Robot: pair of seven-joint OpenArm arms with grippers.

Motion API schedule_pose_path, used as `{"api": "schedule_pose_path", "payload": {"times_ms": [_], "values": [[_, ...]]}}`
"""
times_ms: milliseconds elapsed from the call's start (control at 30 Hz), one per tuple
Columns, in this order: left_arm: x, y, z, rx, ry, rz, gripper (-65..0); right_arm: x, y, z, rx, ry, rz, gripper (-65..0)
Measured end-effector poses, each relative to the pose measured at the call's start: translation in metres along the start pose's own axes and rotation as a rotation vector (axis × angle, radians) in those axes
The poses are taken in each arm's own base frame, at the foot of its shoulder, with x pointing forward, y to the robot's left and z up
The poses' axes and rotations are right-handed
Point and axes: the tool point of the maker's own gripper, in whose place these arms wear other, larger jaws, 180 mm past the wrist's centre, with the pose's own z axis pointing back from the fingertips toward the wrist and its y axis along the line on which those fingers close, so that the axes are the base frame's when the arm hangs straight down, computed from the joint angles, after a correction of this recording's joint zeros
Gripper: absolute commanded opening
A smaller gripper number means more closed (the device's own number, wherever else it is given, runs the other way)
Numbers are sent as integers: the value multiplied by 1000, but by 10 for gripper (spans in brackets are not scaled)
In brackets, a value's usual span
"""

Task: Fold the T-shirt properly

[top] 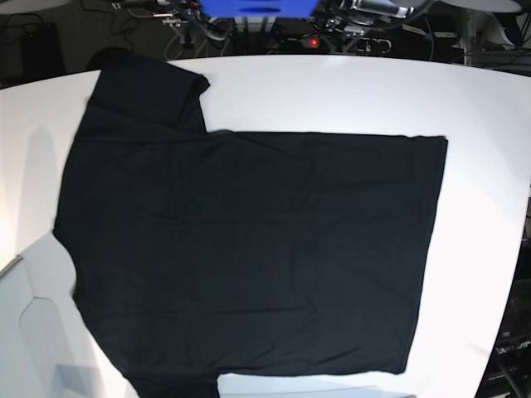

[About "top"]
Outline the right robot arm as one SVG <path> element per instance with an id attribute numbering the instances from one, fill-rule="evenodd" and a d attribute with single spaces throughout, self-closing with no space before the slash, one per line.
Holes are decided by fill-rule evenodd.
<path id="1" fill-rule="evenodd" d="M 160 20 L 171 27 L 202 25 L 201 5 L 198 1 L 121 0 L 110 1 L 115 10 L 127 11 L 140 20 Z"/>

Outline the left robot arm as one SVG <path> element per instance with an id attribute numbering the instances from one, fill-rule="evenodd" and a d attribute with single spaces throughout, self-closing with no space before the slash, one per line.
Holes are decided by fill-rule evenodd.
<path id="1" fill-rule="evenodd" d="M 326 31 L 362 36 L 410 19 L 417 8 L 399 6 L 394 1 L 327 1 L 324 10 Z"/>

